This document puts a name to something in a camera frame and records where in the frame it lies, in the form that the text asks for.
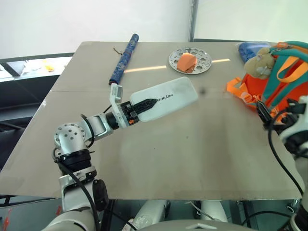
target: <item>gray tabletop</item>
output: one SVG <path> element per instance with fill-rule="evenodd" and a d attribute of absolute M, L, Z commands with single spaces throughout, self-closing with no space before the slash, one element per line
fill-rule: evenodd
<path fill-rule="evenodd" d="M 84 42 L 47 95 L 0 173 L 0 193 L 60 196 L 51 159 L 53 133 L 109 105 L 109 77 L 125 42 Z M 123 102 L 138 90 L 181 76 L 168 65 L 174 50 L 197 47 L 214 62 L 188 76 L 199 100 L 158 120 L 138 123 L 95 142 L 92 164 L 113 199 L 253 200 L 300 197 L 271 153 L 255 112 L 225 92 L 244 74 L 234 43 L 138 43 L 122 79 Z M 157 67 L 142 70 L 144 67 Z M 278 137 L 282 161 L 303 186 Z"/>

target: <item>metal plate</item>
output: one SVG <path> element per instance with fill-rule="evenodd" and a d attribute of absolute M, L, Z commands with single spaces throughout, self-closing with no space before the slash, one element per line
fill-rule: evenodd
<path fill-rule="evenodd" d="M 179 58 L 181 57 L 181 55 L 183 53 L 186 53 L 186 52 L 193 54 L 198 59 L 197 65 L 194 68 L 192 73 L 185 73 L 185 72 L 179 71 L 177 69 Z M 204 71 L 207 71 L 212 64 L 212 59 L 211 59 L 211 56 L 209 56 L 205 51 L 200 50 L 198 48 L 182 48 L 182 49 L 178 49 L 178 50 L 176 50 L 176 51 L 174 51 L 170 54 L 169 64 L 173 69 L 175 69 L 178 72 L 181 72 L 181 73 L 186 74 L 186 75 L 196 75 L 196 74 L 202 73 Z"/>

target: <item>orange backpack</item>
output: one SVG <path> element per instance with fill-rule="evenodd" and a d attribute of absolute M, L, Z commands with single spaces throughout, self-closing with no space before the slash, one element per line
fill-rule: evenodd
<path fill-rule="evenodd" d="M 308 95 L 308 44 L 288 41 L 270 50 L 276 62 L 267 79 L 246 74 L 243 80 L 236 77 L 229 81 L 227 91 L 254 110 L 257 101 L 262 101 L 275 116 L 288 106 L 287 99 L 298 101 L 300 96 Z"/>

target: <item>stuffed toy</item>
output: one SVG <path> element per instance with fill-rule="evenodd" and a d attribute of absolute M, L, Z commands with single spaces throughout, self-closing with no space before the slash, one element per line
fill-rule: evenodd
<path fill-rule="evenodd" d="M 245 63 L 245 71 L 254 78 L 268 78 L 275 64 L 275 59 L 269 51 L 267 47 L 261 48 L 255 57 Z"/>

